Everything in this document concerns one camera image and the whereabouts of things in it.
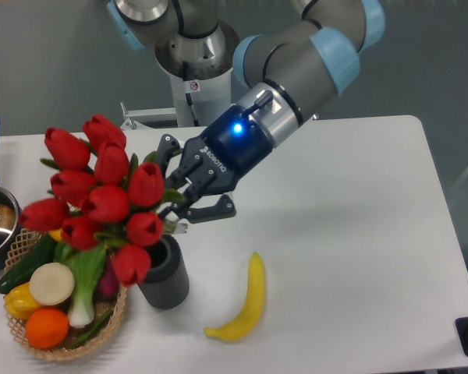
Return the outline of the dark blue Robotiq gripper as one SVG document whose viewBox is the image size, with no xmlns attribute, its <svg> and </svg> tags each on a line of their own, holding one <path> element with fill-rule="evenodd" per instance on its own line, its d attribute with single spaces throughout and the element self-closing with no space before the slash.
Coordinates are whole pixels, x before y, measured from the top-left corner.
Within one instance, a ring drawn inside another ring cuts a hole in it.
<svg viewBox="0 0 468 374">
<path fill-rule="evenodd" d="M 238 181 L 272 152 L 272 144 L 261 125 L 250 116 L 261 106 L 247 109 L 234 105 L 204 129 L 185 142 L 164 134 L 157 148 L 155 163 L 165 175 L 169 161 L 182 150 L 179 166 L 166 178 L 167 188 L 189 186 L 184 200 L 167 206 L 158 217 L 173 213 L 191 224 L 227 219 L 236 215 L 234 202 L 227 194 Z M 212 206 L 193 208 L 203 196 L 220 195 Z"/>
</svg>

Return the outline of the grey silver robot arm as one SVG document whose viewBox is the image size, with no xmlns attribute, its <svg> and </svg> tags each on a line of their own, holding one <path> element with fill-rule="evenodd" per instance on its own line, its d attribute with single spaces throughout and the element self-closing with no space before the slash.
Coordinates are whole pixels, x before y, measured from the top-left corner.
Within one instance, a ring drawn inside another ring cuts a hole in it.
<svg viewBox="0 0 468 374">
<path fill-rule="evenodd" d="M 376 1 L 297 1 L 300 21 L 272 36 L 240 39 L 216 1 L 110 1 L 107 10 L 134 49 L 153 46 L 169 76 L 180 126 L 202 132 L 179 144 L 163 137 L 158 164 L 178 167 L 173 214 L 191 223 L 234 216 L 237 182 L 357 77 L 359 54 L 381 39 Z"/>
</svg>

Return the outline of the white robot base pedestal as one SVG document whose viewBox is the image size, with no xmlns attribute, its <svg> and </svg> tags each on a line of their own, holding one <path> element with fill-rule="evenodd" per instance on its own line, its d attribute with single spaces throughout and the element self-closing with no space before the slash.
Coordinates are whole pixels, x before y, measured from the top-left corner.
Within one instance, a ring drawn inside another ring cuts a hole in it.
<svg viewBox="0 0 468 374">
<path fill-rule="evenodd" d="M 211 79 L 169 79 L 178 127 L 208 126 L 231 106 L 231 69 Z"/>
</svg>

